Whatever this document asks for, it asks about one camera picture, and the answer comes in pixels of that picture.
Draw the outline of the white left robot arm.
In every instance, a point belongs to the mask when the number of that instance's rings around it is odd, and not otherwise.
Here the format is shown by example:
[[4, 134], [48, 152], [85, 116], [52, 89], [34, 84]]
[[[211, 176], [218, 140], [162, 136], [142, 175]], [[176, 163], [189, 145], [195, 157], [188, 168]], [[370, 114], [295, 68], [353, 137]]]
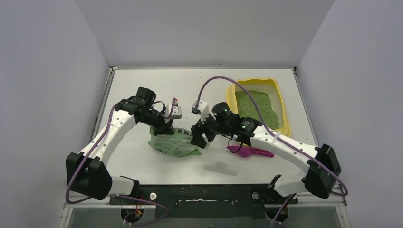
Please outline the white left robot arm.
[[83, 200], [122, 195], [129, 204], [139, 201], [139, 182], [124, 176], [111, 176], [107, 164], [119, 143], [137, 124], [150, 126], [157, 135], [174, 133], [173, 120], [180, 117], [177, 98], [172, 98], [172, 103], [164, 111], [154, 109], [155, 99], [154, 91], [139, 87], [136, 95], [112, 106], [105, 127], [89, 145], [68, 155], [66, 203], [81, 202], [70, 200], [71, 191], [84, 195]]

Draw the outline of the magenta plastic scoop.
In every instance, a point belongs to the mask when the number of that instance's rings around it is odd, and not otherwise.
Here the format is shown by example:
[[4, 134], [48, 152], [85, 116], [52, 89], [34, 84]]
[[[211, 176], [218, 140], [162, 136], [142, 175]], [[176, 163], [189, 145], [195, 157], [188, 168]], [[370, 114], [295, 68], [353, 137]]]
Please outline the magenta plastic scoop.
[[252, 147], [240, 147], [240, 146], [227, 146], [226, 147], [231, 153], [237, 154], [238, 156], [242, 157], [242, 158], [248, 158], [250, 156], [254, 156], [254, 155], [259, 155], [259, 156], [264, 156], [264, 157], [274, 157], [274, 154], [266, 151], [266, 150], [262, 150], [262, 149], [258, 149], [258, 148], [252, 148]]

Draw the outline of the white bag sealing clip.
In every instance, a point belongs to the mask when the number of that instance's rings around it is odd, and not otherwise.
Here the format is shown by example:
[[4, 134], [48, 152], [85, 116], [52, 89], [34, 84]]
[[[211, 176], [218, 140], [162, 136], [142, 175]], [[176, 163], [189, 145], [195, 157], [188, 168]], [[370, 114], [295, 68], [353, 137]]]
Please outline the white bag sealing clip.
[[203, 166], [203, 168], [205, 170], [219, 172], [219, 173], [223, 173], [223, 174], [227, 174], [227, 175], [231, 175], [231, 176], [237, 176], [237, 172], [234, 170], [228, 169], [227, 164], [223, 163], [223, 162], [217, 162], [215, 165], [205, 164]]

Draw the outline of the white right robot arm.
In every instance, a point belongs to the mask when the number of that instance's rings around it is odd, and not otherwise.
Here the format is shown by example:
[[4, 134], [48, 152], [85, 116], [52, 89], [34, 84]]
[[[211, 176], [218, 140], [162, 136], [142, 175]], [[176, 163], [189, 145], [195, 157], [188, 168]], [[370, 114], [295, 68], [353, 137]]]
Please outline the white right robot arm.
[[296, 141], [277, 133], [262, 122], [240, 117], [226, 102], [216, 104], [212, 113], [204, 101], [192, 105], [192, 113], [199, 115], [191, 127], [191, 144], [205, 148], [217, 135], [239, 142], [240, 145], [269, 151], [294, 164], [300, 171], [291, 176], [277, 175], [267, 190], [268, 199], [274, 203], [302, 192], [327, 199], [339, 180], [341, 166], [334, 148], [327, 144], [318, 147]]

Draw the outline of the green cat litter bag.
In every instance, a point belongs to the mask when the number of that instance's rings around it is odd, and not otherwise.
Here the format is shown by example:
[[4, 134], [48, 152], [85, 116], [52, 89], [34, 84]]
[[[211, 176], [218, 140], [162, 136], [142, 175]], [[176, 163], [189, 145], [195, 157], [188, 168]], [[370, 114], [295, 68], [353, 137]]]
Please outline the green cat litter bag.
[[153, 127], [150, 127], [151, 139], [148, 141], [148, 145], [156, 151], [176, 158], [202, 154], [197, 146], [191, 144], [191, 131], [173, 128], [173, 132], [172, 135], [154, 135]]

